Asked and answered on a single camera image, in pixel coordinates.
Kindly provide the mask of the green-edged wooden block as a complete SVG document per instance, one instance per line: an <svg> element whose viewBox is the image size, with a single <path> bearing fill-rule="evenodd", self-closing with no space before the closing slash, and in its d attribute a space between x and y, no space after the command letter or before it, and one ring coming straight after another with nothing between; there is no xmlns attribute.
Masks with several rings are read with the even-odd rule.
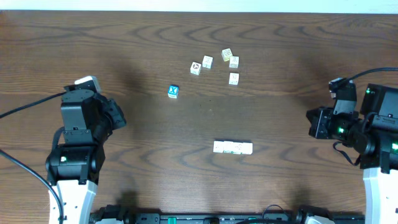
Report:
<svg viewBox="0 0 398 224"><path fill-rule="evenodd" d="M233 154L234 150L234 142L232 141L224 141L223 142L223 153L230 153Z"/></svg>
<svg viewBox="0 0 398 224"><path fill-rule="evenodd" d="M243 143L242 142L233 142L231 144L233 154L243 154L244 153L244 148L243 148Z"/></svg>

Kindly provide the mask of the plain small wooden block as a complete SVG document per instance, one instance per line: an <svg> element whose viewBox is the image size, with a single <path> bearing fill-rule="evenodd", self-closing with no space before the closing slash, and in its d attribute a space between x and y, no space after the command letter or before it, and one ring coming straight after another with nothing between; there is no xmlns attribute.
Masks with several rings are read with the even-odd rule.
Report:
<svg viewBox="0 0 398 224"><path fill-rule="evenodd" d="M213 152L223 153L224 152L224 142L223 141L214 141Z"/></svg>

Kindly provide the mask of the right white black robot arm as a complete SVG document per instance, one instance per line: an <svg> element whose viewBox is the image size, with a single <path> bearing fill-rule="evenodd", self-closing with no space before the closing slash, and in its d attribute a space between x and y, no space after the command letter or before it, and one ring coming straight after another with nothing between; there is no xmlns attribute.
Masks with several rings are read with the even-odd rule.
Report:
<svg viewBox="0 0 398 224"><path fill-rule="evenodd" d="M335 104L306 113L309 135L359 154L351 165L363 170L365 223L397 223L397 89L368 84L359 111L352 81L332 80L329 89Z"/></svg>

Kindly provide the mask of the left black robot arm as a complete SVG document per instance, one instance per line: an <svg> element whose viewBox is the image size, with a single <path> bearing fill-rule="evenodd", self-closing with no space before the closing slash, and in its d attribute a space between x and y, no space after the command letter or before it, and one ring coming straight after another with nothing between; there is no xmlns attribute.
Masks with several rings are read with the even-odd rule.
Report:
<svg viewBox="0 0 398 224"><path fill-rule="evenodd" d="M121 108L107 99L93 81L65 87L63 126L46 159L47 180L57 199L50 222L88 223L105 160L103 145L115 129L126 125Z"/></svg>

